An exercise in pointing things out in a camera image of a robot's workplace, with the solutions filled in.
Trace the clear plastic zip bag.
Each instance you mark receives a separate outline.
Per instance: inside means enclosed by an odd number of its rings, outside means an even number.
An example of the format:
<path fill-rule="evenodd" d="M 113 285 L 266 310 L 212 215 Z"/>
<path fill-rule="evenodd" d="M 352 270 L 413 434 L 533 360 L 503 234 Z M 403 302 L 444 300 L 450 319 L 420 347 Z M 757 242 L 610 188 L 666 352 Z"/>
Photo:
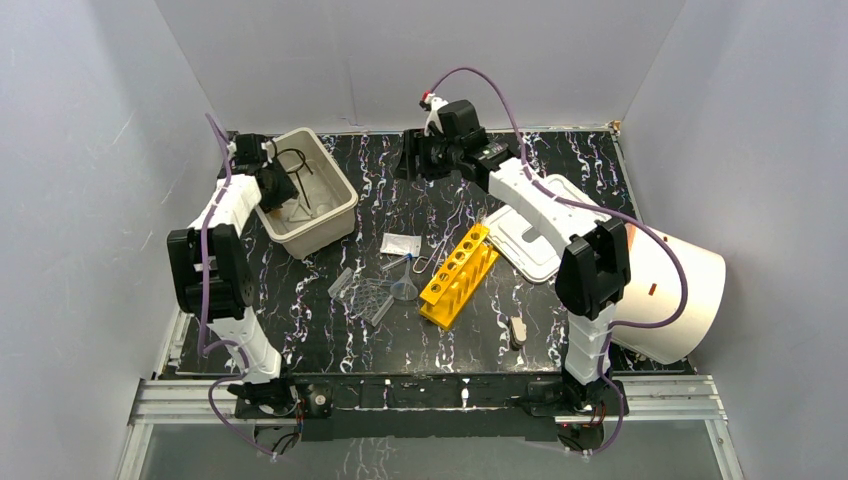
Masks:
<path fill-rule="evenodd" d="M 380 252 L 387 255 L 418 257 L 422 246 L 420 235 L 384 233 Z"/>

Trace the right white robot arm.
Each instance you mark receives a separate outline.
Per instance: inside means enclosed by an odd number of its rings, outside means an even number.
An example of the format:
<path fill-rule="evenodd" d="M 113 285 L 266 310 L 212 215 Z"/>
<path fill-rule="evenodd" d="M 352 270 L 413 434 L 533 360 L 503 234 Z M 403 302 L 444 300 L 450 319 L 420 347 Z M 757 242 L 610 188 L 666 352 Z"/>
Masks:
<path fill-rule="evenodd" d="M 427 92 L 419 102 L 425 125 L 403 134 L 395 176 L 435 181 L 457 172 L 511 207 L 554 249 L 560 260 L 555 292 L 568 312 L 563 361 L 573 379 L 563 387 L 565 405 L 590 413 L 603 399 L 608 337 L 616 305 L 631 280 L 625 224 L 593 203 L 563 198 L 506 142 L 491 140 L 473 104 Z"/>

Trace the clear plastic funnel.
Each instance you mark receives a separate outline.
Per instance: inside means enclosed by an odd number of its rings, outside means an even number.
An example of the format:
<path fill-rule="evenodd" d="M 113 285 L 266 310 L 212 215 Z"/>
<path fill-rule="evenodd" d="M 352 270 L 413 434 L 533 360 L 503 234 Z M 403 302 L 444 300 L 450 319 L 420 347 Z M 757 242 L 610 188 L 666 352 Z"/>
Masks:
<path fill-rule="evenodd" d="M 397 301 L 413 301 L 418 298 L 419 290 L 412 281 L 412 259 L 408 259 L 403 276 L 390 287 L 390 294 Z"/>

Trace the black wire ring stand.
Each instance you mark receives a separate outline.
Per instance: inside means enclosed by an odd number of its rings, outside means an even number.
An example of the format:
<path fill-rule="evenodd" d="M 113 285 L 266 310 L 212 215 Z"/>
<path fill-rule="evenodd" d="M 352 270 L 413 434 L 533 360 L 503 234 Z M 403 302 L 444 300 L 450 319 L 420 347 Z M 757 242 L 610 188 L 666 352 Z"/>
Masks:
<path fill-rule="evenodd" d="M 310 208 L 309 198 L 308 198 L 308 195 L 307 195 L 307 193 L 306 193 L 306 189 L 305 189 L 305 186 L 304 186 L 303 180 L 302 180 L 302 178 L 301 178 L 301 176 L 300 176 L 300 171 L 301 171 L 301 170 L 303 170 L 303 169 L 306 169 L 306 170 L 307 170 L 307 172 L 308 172 L 310 175 L 313 175 L 313 174 L 314 174 L 314 171 L 312 170 L 311 166 L 309 165 L 309 163 L 308 163 L 308 159 L 307 159 L 307 157 L 306 157 L 305 153 L 304 153 L 302 150 L 298 149 L 298 148 L 285 148 L 285 149 L 283 149 L 283 150 L 279 150 L 279 149 L 277 148 L 277 146 L 276 146 L 276 145 L 274 145 L 274 153 L 273 153 L 272 158 L 273 158 L 274 160 L 278 160 L 278 159 L 279 159 L 279 157 L 280 157 L 282 154 L 284 154 L 284 153 L 293 153 L 293 154 L 295 154 L 295 155 L 296 155 L 296 156 L 300 159 L 300 164 L 299 164 L 298 166 L 296 166 L 296 167 L 292 167 L 291 169 L 286 169 L 286 170 L 285 170 L 285 172 L 286 172 L 287 174 L 289 174 L 289 175 L 294 175 L 294 176 L 295 176 L 295 179 L 296 179 L 296 181 L 297 181 L 297 185 L 298 185 L 298 187 L 299 187 L 300 196 L 301 196 L 301 197 L 303 198 L 303 200 L 305 201 L 306 206 Z"/>

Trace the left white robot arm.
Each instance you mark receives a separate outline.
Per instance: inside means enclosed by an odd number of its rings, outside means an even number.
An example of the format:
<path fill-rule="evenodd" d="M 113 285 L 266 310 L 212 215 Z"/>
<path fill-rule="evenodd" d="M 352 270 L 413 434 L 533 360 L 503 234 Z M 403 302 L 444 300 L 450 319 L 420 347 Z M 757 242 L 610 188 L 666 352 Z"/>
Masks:
<path fill-rule="evenodd" d="M 188 227 L 167 236 L 176 298 L 198 321 L 197 353 L 226 349 L 244 383 L 265 384 L 259 398 L 263 407 L 286 416 L 297 407 L 299 391 L 280 378 L 281 355 L 253 309 L 255 277 L 241 235 L 255 210 L 278 208 L 298 191 L 269 153 L 269 137 L 237 134 L 220 145 L 223 166 L 210 200 Z"/>

